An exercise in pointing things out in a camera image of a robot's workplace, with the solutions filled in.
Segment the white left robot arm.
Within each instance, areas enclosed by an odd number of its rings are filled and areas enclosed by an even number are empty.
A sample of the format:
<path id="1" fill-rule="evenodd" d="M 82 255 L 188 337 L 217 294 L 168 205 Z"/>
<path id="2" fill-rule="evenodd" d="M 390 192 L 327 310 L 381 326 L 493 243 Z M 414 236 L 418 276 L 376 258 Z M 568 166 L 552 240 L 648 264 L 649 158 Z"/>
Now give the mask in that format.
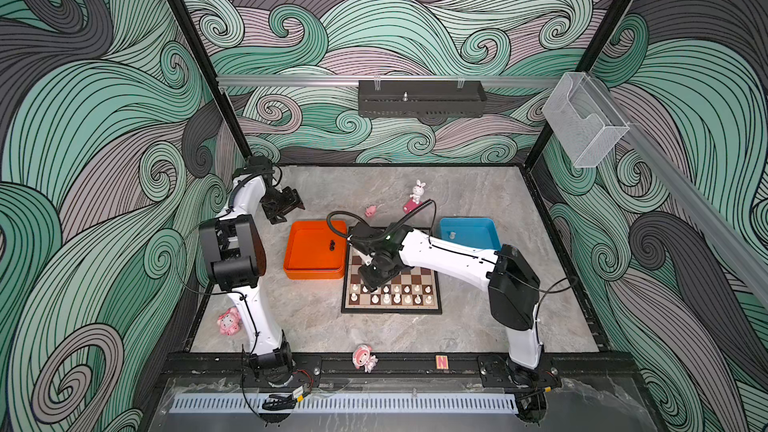
<path id="1" fill-rule="evenodd" d="M 270 224 L 284 223 L 286 215 L 304 207 L 296 189 L 278 187 L 279 168 L 269 159 L 252 156 L 233 176 L 232 190 L 213 219 L 199 225 L 199 241 L 208 279 L 235 304 L 248 336 L 248 365 L 276 382 L 293 371 L 285 332 L 268 304 L 261 278 L 267 256 L 254 214 L 263 211 Z"/>

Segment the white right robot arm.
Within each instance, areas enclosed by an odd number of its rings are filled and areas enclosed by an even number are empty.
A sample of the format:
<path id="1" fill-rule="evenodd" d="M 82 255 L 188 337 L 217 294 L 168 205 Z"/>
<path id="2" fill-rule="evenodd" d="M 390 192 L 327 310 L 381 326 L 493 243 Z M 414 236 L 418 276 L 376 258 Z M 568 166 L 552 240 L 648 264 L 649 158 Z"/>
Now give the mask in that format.
<path id="1" fill-rule="evenodd" d="M 472 285 L 487 293 L 491 316 L 505 328 L 509 360 L 529 370 L 538 367 L 543 353 L 538 333 L 541 283 L 516 249 L 467 247 L 410 226 L 379 231 L 361 225 L 354 230 L 365 233 L 350 235 L 347 242 L 363 260 L 362 281 L 367 287 L 381 287 L 414 268 Z"/>

